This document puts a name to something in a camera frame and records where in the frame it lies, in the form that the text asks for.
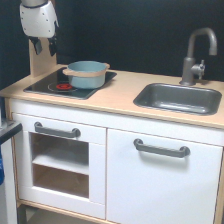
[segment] drawer handle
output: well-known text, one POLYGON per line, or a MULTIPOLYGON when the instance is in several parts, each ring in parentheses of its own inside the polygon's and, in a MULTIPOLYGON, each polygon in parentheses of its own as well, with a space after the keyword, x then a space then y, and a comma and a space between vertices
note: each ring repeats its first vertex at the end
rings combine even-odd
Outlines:
POLYGON ((149 152, 158 155, 171 156, 177 158, 184 158, 185 156, 190 155, 190 149, 186 146, 182 146, 179 150, 165 149, 150 145, 144 145, 141 139, 135 139, 134 145, 138 151, 149 152))
POLYGON ((57 129, 45 128, 42 126, 40 122, 36 122, 34 124, 35 131, 42 134, 54 135, 57 137, 64 137, 64 138, 77 138, 81 135, 79 129, 74 128, 71 132, 70 131, 61 131, 57 129))

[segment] faucet handle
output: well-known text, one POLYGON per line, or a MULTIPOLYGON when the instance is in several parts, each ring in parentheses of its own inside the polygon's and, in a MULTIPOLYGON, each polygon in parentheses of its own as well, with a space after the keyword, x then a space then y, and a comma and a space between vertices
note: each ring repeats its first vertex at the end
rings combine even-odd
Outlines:
POLYGON ((199 79, 202 79, 202 76, 205 74, 205 60, 201 60, 201 64, 199 65, 199 79))
POLYGON ((201 60, 201 64, 196 64, 191 68, 191 71, 193 74, 196 74, 199 76, 199 79, 202 79, 202 76, 204 75, 205 71, 205 61, 201 60))

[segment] red burner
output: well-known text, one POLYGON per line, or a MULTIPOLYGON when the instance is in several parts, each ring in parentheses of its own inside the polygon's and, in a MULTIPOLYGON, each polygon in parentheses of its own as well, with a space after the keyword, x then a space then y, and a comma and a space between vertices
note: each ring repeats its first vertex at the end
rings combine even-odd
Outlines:
POLYGON ((68 83, 62 83, 62 84, 56 85, 56 88, 60 90, 69 90, 69 89, 72 89, 72 86, 68 83))

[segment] white cabinet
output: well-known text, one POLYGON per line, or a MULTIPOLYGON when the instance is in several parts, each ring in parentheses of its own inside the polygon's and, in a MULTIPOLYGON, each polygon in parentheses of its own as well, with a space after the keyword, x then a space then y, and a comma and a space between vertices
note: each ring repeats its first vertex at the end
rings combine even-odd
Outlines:
POLYGON ((11 139, 0 145, 4 167, 4 182, 0 185, 0 223, 17 223, 16 192, 11 139))
POLYGON ((20 199, 99 223, 213 224, 223 130, 22 100, 10 108, 23 125, 15 137, 20 199), (74 129, 81 135, 71 137, 74 129), (135 139, 190 154, 140 152, 135 139))
POLYGON ((105 219, 106 129, 21 114, 13 119, 23 125, 15 136, 19 198, 105 219))
POLYGON ((222 147, 118 130, 108 131, 107 219, 122 224, 212 224, 222 147), (179 150, 175 158, 133 144, 179 150))

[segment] cabinet door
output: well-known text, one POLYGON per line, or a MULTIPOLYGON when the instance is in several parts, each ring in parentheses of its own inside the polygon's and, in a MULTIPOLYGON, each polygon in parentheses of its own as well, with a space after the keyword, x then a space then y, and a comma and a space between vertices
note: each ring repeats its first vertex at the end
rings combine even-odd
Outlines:
POLYGON ((0 147, 5 174, 4 182, 0 185, 0 223, 15 224, 17 211, 11 139, 0 147))
POLYGON ((107 220, 122 224, 212 224, 222 148, 124 131, 108 131, 107 220), (133 144, 179 150, 175 158, 133 144))

